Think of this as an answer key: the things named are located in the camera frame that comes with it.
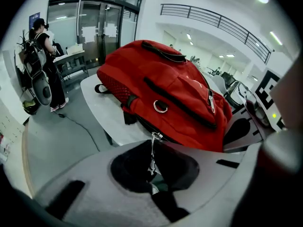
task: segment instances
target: woman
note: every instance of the woman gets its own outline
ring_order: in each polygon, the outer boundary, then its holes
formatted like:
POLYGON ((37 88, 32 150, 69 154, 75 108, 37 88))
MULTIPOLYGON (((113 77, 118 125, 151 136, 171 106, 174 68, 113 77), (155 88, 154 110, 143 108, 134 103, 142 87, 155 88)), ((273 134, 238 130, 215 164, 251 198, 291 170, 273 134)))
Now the woman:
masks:
POLYGON ((53 64, 53 58, 55 56, 55 49, 52 47, 49 40, 49 36, 44 32, 44 29, 48 28, 48 25, 45 25, 44 19, 39 18, 34 22, 34 26, 29 31, 29 39, 34 39, 37 34, 40 34, 36 38, 39 44, 41 44, 44 52, 46 54, 46 64, 43 66, 43 71, 48 76, 48 83, 52 92, 52 101, 51 101, 51 112, 63 108, 69 101, 68 97, 65 98, 64 92, 62 89, 60 78, 57 74, 55 65, 53 64))

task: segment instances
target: black cord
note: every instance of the black cord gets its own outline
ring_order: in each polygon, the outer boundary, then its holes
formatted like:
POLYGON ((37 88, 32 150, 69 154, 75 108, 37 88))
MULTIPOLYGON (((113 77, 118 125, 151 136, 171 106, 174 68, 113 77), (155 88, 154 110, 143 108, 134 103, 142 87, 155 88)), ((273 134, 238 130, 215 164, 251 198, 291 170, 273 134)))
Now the black cord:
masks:
POLYGON ((54 111, 54 113, 55 113, 56 115, 58 115, 60 118, 68 118, 70 121, 74 122, 75 124, 81 126, 83 129, 85 129, 85 130, 87 131, 87 133, 89 134, 89 136, 91 137, 91 139, 93 140, 93 142, 94 142, 94 144, 95 144, 97 150, 100 152, 100 150, 99 150, 99 148, 98 148, 98 146, 97 146, 97 144, 96 144, 94 138, 92 137, 91 133, 89 132, 89 130, 88 130, 87 128, 85 128, 82 124, 80 124, 80 123, 74 121, 73 119, 69 118, 68 116, 66 116, 66 115, 64 115, 64 114, 62 114, 62 113, 59 113, 59 114, 58 114, 58 113, 55 112, 55 111, 54 111))

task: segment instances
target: red backpack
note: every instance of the red backpack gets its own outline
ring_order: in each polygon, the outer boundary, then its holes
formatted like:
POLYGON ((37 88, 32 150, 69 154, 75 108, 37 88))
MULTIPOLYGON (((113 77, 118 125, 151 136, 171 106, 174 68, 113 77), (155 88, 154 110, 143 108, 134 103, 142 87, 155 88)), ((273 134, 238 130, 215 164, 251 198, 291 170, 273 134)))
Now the red backpack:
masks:
POLYGON ((222 152, 231 108, 180 52, 154 41, 134 41, 108 55, 97 75, 123 110, 150 132, 222 152))

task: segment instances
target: glass door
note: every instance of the glass door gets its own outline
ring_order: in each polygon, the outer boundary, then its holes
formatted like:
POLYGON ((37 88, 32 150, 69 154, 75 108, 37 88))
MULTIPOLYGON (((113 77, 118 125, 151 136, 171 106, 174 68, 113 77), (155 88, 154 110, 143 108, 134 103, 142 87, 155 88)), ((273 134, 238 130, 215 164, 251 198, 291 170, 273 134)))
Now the glass door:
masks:
POLYGON ((79 12, 79 43, 88 68, 100 66, 119 47, 121 8, 103 2, 82 1, 79 12))

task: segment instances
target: metal ring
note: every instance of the metal ring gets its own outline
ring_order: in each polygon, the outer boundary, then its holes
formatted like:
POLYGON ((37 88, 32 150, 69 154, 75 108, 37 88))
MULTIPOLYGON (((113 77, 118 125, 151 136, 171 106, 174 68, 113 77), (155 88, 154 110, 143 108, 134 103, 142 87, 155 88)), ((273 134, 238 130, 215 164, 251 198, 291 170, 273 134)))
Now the metal ring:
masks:
POLYGON ((158 108, 157 108, 157 106, 156 106, 156 102, 158 102, 158 100, 156 100, 156 101, 154 101, 153 102, 153 107, 155 108, 155 110, 158 112, 158 113, 165 113, 165 112, 167 112, 167 110, 168 110, 168 107, 166 106, 166 109, 164 110, 164 111, 161 111, 161 110, 159 110, 158 108))

